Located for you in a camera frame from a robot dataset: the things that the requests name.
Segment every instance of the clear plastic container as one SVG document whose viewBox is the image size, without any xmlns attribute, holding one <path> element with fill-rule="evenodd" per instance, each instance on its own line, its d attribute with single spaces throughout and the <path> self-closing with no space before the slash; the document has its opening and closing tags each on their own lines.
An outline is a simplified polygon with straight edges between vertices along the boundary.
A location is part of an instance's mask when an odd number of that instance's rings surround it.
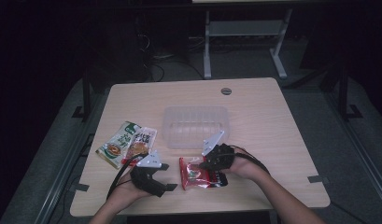
<svg viewBox="0 0 382 224">
<path fill-rule="evenodd" d="M 223 130 L 219 144 L 230 132 L 228 110 L 220 105 L 174 105 L 166 107 L 163 139 L 169 148 L 203 149 L 203 140 Z"/>
</svg>

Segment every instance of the gray carpet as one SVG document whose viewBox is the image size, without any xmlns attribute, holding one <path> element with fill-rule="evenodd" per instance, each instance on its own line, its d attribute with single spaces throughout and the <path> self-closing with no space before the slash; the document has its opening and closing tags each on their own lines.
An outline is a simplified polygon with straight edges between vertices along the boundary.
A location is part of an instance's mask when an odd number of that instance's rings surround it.
<svg viewBox="0 0 382 224">
<path fill-rule="evenodd" d="M 280 86 L 284 86 L 310 72 L 299 69 L 306 40 L 288 40 L 280 55 L 289 77 L 279 79 L 268 51 L 272 43 L 256 40 L 253 46 L 213 53 L 212 78 L 274 77 Z M 162 81 L 200 79 L 199 73 L 203 72 L 203 54 L 200 51 L 191 53 L 187 63 L 178 63 L 179 60 L 170 58 L 158 63 L 164 69 Z M 158 67 L 151 70 L 154 79 L 162 75 Z M 316 212 L 328 223 L 382 223 L 382 200 L 346 130 L 346 125 L 350 125 L 382 174 L 382 118 L 362 87 L 350 79 L 348 102 L 360 109 L 363 119 L 352 119 L 344 124 L 332 107 L 332 98 L 337 92 L 321 92 L 318 89 L 321 79 L 317 77 L 300 89 L 283 90 L 318 172 L 326 178 L 325 187 L 332 200 L 330 206 Z M 1 223 L 34 223 L 40 220 L 87 223 L 90 220 L 89 217 L 72 217 L 68 212 L 74 197 L 71 185 L 78 182 L 86 157 L 79 157 L 70 176 L 65 177 L 64 181 L 68 181 L 62 194 L 54 185 L 64 184 L 63 180 L 57 181 L 56 176 L 63 170 L 62 164 L 70 160 L 68 155 L 73 150 L 76 154 L 81 152 L 88 137 L 92 140 L 90 134 L 95 133 L 108 93 L 109 90 L 104 94 L 92 94 L 92 115 L 87 122 L 81 122 L 81 119 L 71 118 L 75 108 L 82 105 L 81 82 L 74 86 Z M 54 202 L 56 206 L 50 217 L 41 209 L 44 201 L 54 193 L 61 197 Z M 271 218 L 275 223 L 275 212 L 271 213 Z M 113 223 L 125 223 L 125 220 L 125 217 L 118 216 Z"/>
</svg>

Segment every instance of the snack bag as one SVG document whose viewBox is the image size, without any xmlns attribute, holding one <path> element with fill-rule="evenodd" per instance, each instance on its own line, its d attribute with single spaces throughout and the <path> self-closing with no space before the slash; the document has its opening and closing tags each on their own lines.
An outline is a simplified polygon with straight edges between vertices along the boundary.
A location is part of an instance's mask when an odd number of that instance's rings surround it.
<svg viewBox="0 0 382 224">
<path fill-rule="evenodd" d="M 157 130 L 143 127 L 135 132 L 132 142 L 127 150 L 126 155 L 121 161 L 122 164 L 126 163 L 129 159 L 137 154 L 149 154 L 152 150 L 153 143 L 155 142 Z M 134 166 L 142 158 L 134 159 L 130 162 L 130 166 Z"/>
<path fill-rule="evenodd" d="M 124 122 L 112 138 L 105 142 L 101 147 L 97 148 L 95 152 L 113 167 L 120 169 L 122 166 L 120 161 L 123 158 L 123 155 L 127 152 L 133 139 L 133 135 L 139 129 L 141 129 L 141 127 L 135 123 L 130 121 Z"/>
<path fill-rule="evenodd" d="M 199 168 L 199 164 L 203 161 L 201 157 L 179 158 L 181 183 L 184 190 L 192 187 L 209 189 L 228 185 L 228 179 L 224 173 Z"/>
</svg>

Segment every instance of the wooden table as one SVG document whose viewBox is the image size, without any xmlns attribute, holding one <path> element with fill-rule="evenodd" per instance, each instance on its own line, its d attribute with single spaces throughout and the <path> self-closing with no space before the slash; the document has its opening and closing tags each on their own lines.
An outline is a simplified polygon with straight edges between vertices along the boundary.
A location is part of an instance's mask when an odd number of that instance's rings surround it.
<svg viewBox="0 0 382 224">
<path fill-rule="evenodd" d="M 232 94 L 223 95 L 222 88 Z M 162 183 L 178 183 L 162 198 L 147 197 L 123 210 L 126 215 L 184 214 L 226 211 L 268 210 L 269 204 L 254 183 L 228 175 L 229 185 L 218 189 L 183 190 L 180 186 L 179 157 L 200 156 L 197 149 L 169 149 L 163 140 L 163 111 L 169 105 L 223 105 L 231 125 L 229 145 L 244 147 L 262 161 L 271 175 L 308 207 L 330 204 L 286 101 L 273 78 L 223 79 L 164 83 L 120 84 L 112 87 L 101 117 L 91 152 L 71 206 L 75 217 L 92 216 L 104 203 L 117 174 L 94 151 L 126 121 L 158 130 L 154 148 L 162 162 L 170 165 L 153 177 Z"/>
</svg>

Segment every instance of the floor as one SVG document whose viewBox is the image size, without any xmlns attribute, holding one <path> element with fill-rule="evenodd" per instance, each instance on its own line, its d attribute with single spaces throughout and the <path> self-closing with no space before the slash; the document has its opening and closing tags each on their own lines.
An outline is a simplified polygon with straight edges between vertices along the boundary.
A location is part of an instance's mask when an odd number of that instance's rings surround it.
<svg viewBox="0 0 382 224">
<path fill-rule="evenodd" d="M 247 46 L 219 46 L 211 55 L 212 79 L 273 77 L 284 87 L 312 72 L 299 68 L 307 40 L 286 40 L 280 57 L 289 77 L 278 78 L 268 50 L 274 43 L 272 39 L 255 39 Z M 153 78 L 149 78 L 149 82 L 198 80 L 203 76 L 200 50 L 190 52 L 187 62 L 174 56 L 156 64 L 159 66 L 151 67 Z M 365 165 L 368 162 L 364 153 L 366 151 L 382 177 L 382 118 L 362 86 L 350 79 L 348 104 L 356 105 L 363 118 L 344 122 L 335 108 L 337 88 L 331 93 L 322 92 L 318 88 L 322 78 L 323 75 L 298 89 L 282 88 L 332 201 L 328 207 L 315 211 L 327 223 L 382 223 L 381 191 L 371 169 Z M 73 87 L 1 223 L 86 223 L 90 220 L 90 217 L 72 217 L 69 208 L 73 186 L 81 175 L 108 94 L 109 89 L 92 93 L 92 113 L 82 122 L 72 118 L 77 106 L 82 105 L 81 80 Z M 274 211 L 270 218 L 272 223 L 276 222 Z M 126 217 L 117 216 L 113 223 L 126 223 Z"/>
</svg>

